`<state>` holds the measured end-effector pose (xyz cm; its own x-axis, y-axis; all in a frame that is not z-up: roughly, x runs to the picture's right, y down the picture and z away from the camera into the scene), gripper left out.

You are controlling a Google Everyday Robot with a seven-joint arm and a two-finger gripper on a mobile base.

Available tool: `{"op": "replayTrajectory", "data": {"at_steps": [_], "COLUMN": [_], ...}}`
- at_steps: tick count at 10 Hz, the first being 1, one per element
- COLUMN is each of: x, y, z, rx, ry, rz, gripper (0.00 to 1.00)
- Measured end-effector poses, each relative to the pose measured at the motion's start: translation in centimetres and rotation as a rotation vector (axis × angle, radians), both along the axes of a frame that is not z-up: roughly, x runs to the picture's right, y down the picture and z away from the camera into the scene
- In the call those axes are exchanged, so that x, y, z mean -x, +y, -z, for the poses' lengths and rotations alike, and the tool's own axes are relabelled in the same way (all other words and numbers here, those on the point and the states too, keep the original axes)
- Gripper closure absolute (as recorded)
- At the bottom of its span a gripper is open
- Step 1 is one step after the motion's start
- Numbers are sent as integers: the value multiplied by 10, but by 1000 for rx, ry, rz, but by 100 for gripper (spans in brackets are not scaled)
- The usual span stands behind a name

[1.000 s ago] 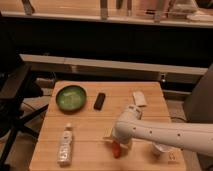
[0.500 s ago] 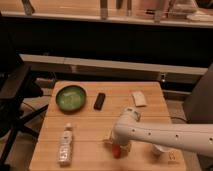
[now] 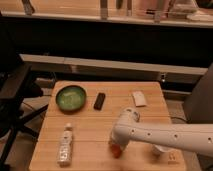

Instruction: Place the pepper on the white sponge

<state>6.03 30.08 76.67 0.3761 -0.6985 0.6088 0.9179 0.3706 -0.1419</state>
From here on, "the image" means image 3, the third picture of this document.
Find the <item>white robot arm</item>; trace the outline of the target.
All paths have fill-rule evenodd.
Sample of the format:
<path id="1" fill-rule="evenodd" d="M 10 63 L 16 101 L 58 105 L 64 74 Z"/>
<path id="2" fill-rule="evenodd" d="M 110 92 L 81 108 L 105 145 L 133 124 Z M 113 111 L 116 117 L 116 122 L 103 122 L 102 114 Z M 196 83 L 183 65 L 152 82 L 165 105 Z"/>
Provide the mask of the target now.
<path id="1" fill-rule="evenodd" d="M 112 127 L 109 142 L 123 151 L 130 141 L 145 142 L 213 157 L 213 124 L 140 122 L 135 108 L 125 108 Z"/>

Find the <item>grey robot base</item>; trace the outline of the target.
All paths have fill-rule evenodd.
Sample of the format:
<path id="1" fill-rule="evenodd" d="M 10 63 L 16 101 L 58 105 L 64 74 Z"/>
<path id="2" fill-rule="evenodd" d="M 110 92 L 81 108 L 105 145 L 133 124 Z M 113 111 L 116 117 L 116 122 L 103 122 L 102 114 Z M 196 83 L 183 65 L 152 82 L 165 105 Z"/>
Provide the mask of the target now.
<path id="1" fill-rule="evenodd" d="M 213 124 L 213 63 L 183 103 L 189 124 Z M 213 171 L 213 157 L 183 153 L 187 171 Z"/>

